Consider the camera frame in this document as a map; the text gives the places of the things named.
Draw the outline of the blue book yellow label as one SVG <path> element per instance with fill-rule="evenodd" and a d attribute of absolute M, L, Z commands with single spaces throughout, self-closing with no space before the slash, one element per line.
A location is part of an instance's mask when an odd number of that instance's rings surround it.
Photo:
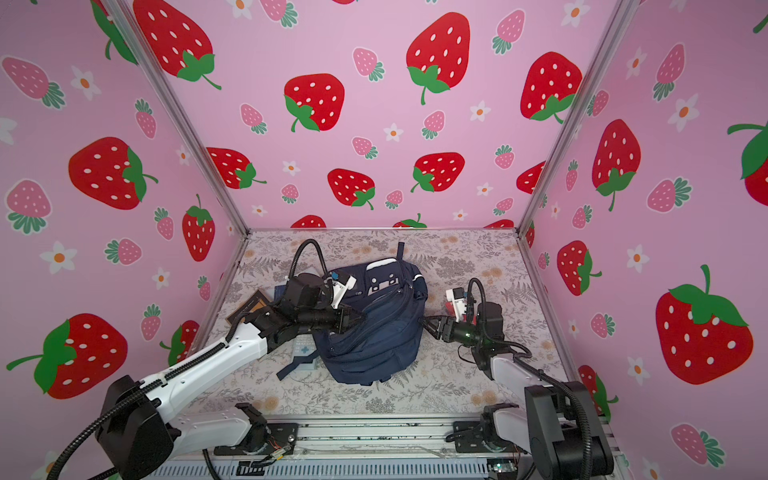
<path fill-rule="evenodd" d="M 284 285 L 278 285 L 274 290 L 274 300 L 279 303 L 292 304 L 294 302 L 295 286 L 288 282 Z"/>

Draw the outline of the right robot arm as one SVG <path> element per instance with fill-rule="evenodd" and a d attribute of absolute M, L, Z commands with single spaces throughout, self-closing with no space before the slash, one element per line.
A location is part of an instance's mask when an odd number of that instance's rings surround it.
<path fill-rule="evenodd" d="M 532 457 L 530 474 L 542 479 L 596 479 L 614 473 L 614 455 L 590 393 L 534 367 L 531 350 L 504 337 L 501 306 L 482 302 L 464 314 L 428 316 L 421 323 L 438 340 L 467 347 L 477 368 L 524 399 L 490 407 L 480 434 L 512 443 Z"/>

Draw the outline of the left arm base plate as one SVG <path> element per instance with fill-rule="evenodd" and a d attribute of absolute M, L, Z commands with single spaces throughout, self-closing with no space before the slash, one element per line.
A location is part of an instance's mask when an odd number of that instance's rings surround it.
<path fill-rule="evenodd" d="M 274 452 L 291 455 L 298 439 L 298 423 L 269 422 L 266 426 L 253 426 L 245 438 L 234 446 L 217 446 L 216 456 L 268 456 Z"/>

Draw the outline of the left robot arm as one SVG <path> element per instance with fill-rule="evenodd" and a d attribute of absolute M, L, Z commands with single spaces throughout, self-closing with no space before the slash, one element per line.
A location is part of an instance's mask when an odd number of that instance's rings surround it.
<path fill-rule="evenodd" d="M 231 315 L 227 333 L 203 350 L 140 381 L 129 376 L 115 381 L 95 428 L 114 473 L 143 479 L 171 458 L 208 454 L 216 447 L 256 454 L 271 447 L 267 463 L 290 450 L 249 403 L 210 415 L 180 415 L 208 388 L 297 336 L 344 333 L 355 326 L 363 314 L 347 302 L 362 279 L 360 273 L 340 270 L 324 276 L 301 273 L 274 300 L 253 294 Z"/>

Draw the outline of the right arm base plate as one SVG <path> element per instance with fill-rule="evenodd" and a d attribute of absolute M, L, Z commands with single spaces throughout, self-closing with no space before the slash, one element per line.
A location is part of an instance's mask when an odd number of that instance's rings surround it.
<path fill-rule="evenodd" d="M 454 445 L 458 453 L 514 453 L 511 442 L 491 436 L 482 421 L 455 421 L 445 442 Z"/>

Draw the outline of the brown Scroll Marked book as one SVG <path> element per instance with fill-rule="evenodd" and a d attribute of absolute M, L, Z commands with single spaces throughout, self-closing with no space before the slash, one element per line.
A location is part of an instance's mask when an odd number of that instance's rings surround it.
<path fill-rule="evenodd" d="M 227 317 L 227 322 L 231 326 L 247 323 L 251 315 L 268 306 L 270 303 L 271 300 L 261 290 L 256 290 L 231 315 Z"/>

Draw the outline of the navy blue student backpack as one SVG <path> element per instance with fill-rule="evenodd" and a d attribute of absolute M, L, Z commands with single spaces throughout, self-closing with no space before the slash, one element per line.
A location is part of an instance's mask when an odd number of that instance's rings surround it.
<path fill-rule="evenodd" d="M 304 248 L 318 242 L 308 239 L 298 247 L 289 269 L 288 279 L 297 276 L 298 260 Z M 344 384 L 370 386 L 384 382 L 406 369 L 416 358 L 422 336 L 421 319 L 428 299 L 428 288 L 419 268 L 403 259 L 405 244 L 400 242 L 396 255 L 371 263 L 361 263 L 329 271 L 319 258 L 324 280 L 330 272 L 344 272 L 356 278 L 355 287 L 341 301 L 364 314 L 364 319 L 345 333 L 315 331 L 313 335 L 318 357 L 333 378 Z M 268 346 L 275 342 L 267 335 Z M 277 373 L 284 379 L 298 366 L 292 361 Z"/>

